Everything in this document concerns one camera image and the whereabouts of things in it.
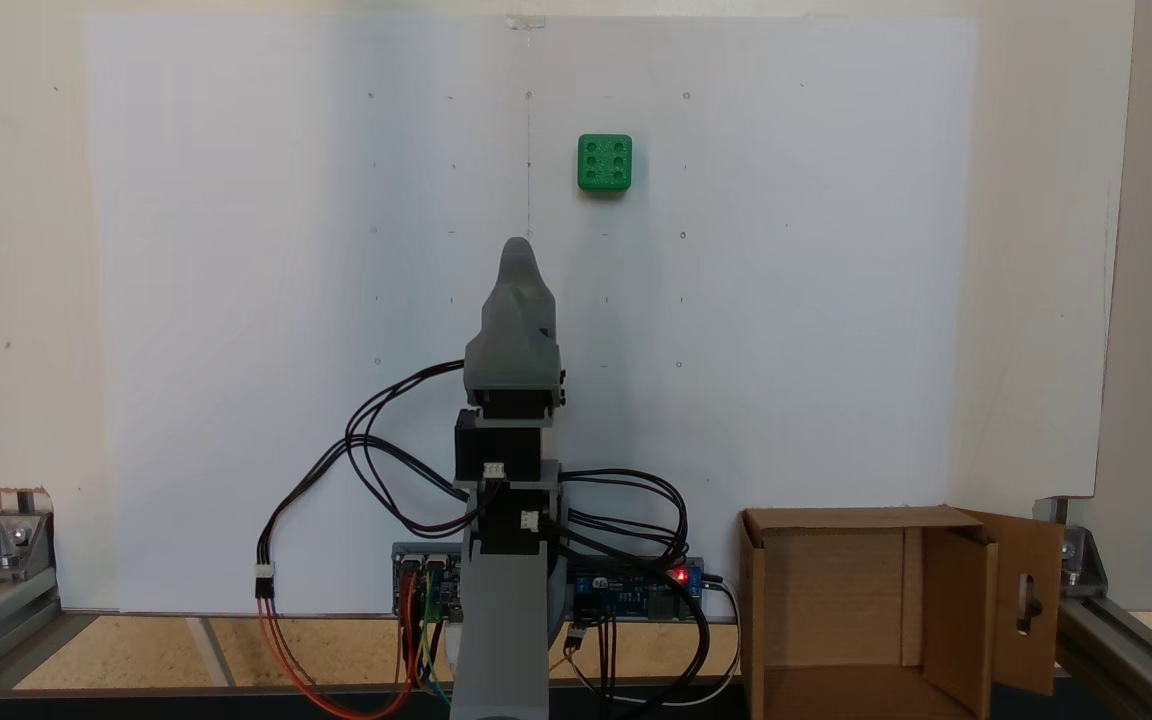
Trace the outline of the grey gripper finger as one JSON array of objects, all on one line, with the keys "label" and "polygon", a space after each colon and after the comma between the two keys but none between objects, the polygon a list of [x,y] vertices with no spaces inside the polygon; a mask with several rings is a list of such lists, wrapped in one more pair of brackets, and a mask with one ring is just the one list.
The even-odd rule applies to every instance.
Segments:
[{"label": "grey gripper finger", "polygon": [[495,283],[482,310],[482,331],[503,319],[507,306],[518,311],[526,327],[558,338],[556,297],[541,275],[535,249],[525,237],[511,237],[500,251]]}]

